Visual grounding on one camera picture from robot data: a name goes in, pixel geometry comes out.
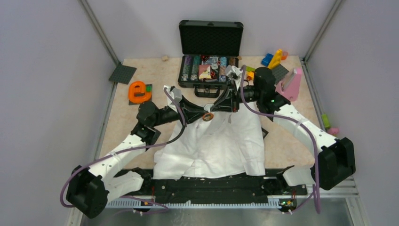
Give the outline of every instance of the case lid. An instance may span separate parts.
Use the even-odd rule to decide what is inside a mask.
[[[179,24],[184,55],[239,55],[241,22],[182,20]]]

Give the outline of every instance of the gray wall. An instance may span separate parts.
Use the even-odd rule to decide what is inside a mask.
[[[310,61],[340,137],[355,145],[355,181],[373,225],[397,225],[399,2],[351,0]]]
[[[60,226],[98,139],[114,65],[76,0],[0,1],[0,225]]]
[[[180,57],[183,19],[240,21],[241,55],[304,56],[333,0],[88,0],[119,59]]]

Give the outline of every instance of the beige table surface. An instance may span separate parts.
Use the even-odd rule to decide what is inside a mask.
[[[262,56],[243,56],[239,62],[254,68],[261,67]],[[167,104],[167,97],[163,92],[163,86],[176,86],[182,91],[182,94],[200,106],[207,103],[213,103],[214,98],[198,98],[194,95],[194,89],[181,88],[177,84],[177,77],[180,70],[181,58],[170,58],[167,62],[162,62],[160,58],[156,59],[125,59],[123,65],[136,67],[137,71],[133,76],[131,83],[141,80],[146,84],[152,84],[152,101],[158,108],[163,108]],[[281,64],[288,70],[293,67],[301,67],[298,56],[289,56]],[[113,100],[110,117],[108,120],[103,145],[100,156],[106,155],[109,151],[120,144],[137,123],[136,115],[138,105],[128,105],[129,85],[118,84]],[[319,125],[313,102],[309,93],[306,79],[302,77],[299,98],[292,103],[295,108],[315,125]],[[277,124],[272,123],[266,117],[261,116],[262,127],[269,134],[264,139],[266,168],[285,168],[290,165],[313,164],[314,159],[310,152],[297,141],[290,133]],[[158,126],[161,132],[157,144],[169,140],[176,122]],[[147,152],[137,156],[125,168],[140,167],[142,169],[152,169],[154,166],[154,153],[161,149],[150,148]]]

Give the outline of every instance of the pink plastic object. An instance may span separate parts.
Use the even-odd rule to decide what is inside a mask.
[[[280,82],[278,82],[276,92],[280,93],[289,101],[296,101],[299,95],[302,74],[302,68],[293,68]]]
[[[327,133],[330,134],[330,135],[335,136],[335,135],[337,135],[339,133],[339,129],[338,128],[329,128],[327,130]]]

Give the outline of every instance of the white cloth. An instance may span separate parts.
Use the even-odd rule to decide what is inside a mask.
[[[175,142],[154,155],[154,179],[220,178],[246,172],[265,174],[259,116],[240,104],[236,113],[215,112],[211,121],[189,124]],[[177,123],[170,139],[176,137]]]

